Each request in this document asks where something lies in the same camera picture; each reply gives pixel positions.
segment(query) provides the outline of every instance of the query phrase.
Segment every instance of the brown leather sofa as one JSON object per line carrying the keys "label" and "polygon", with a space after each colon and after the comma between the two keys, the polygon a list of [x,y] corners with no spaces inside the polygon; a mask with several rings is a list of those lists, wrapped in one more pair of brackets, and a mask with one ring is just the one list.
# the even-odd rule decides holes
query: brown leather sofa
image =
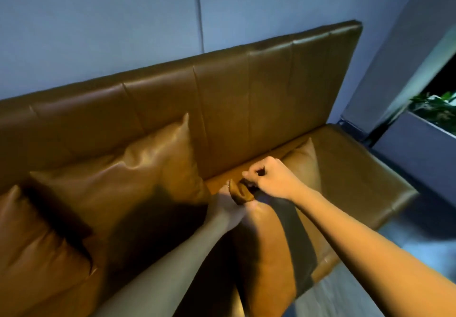
{"label": "brown leather sofa", "polygon": [[[31,170],[99,156],[186,112],[200,175],[212,193],[267,155],[311,137],[323,194],[377,229],[416,191],[336,125],[325,124],[361,34],[357,21],[118,73],[0,101],[0,192]],[[96,242],[88,242],[97,262]],[[315,282],[338,262],[328,246]],[[208,256],[176,315],[243,316],[228,241]],[[25,316],[89,315],[138,272],[111,278],[102,263],[83,283]]]}

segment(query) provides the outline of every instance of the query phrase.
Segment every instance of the wall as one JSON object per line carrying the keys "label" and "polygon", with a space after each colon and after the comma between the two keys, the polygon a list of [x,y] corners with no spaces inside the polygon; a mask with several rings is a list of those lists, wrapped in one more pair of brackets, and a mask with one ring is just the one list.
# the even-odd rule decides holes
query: wall
{"label": "wall", "polygon": [[335,122],[407,1],[0,0],[0,98],[357,19]]}
{"label": "wall", "polygon": [[339,120],[408,0],[201,0],[204,48],[221,48],[357,19],[364,30],[334,104]]}
{"label": "wall", "polygon": [[373,148],[456,207],[455,147],[456,136],[405,112]]}
{"label": "wall", "polygon": [[422,62],[456,24],[455,9],[456,0],[409,0],[343,117],[365,132],[372,131]]}
{"label": "wall", "polygon": [[0,99],[200,53],[195,0],[0,0]]}

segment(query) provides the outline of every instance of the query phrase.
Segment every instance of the gray floor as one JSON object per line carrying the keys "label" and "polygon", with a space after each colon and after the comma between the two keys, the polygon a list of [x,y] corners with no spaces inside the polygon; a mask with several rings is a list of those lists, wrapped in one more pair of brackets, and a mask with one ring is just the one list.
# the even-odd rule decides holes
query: gray floor
{"label": "gray floor", "polygon": [[[456,209],[420,196],[380,233],[456,283]],[[383,316],[353,275],[339,264],[300,297],[284,317]]]}

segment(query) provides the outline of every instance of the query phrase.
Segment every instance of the sofa backrest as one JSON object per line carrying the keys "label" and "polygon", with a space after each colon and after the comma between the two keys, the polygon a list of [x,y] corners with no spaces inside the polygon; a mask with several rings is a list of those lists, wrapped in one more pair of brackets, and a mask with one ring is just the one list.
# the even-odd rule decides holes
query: sofa backrest
{"label": "sofa backrest", "polygon": [[0,101],[0,191],[190,113],[204,178],[324,124],[361,34],[323,26]]}

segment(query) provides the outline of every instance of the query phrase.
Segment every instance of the hand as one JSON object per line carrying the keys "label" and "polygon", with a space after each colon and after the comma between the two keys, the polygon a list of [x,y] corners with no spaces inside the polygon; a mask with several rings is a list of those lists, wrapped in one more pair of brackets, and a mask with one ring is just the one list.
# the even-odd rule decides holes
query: hand
{"label": "hand", "polygon": [[[264,175],[258,175],[259,171],[264,171]],[[304,186],[281,160],[271,156],[251,165],[242,176],[270,196],[291,201]]]}
{"label": "hand", "polygon": [[223,225],[224,231],[228,232],[241,222],[247,213],[250,203],[237,205],[230,196],[227,183],[214,195],[213,200],[209,203],[204,223],[216,222]]}

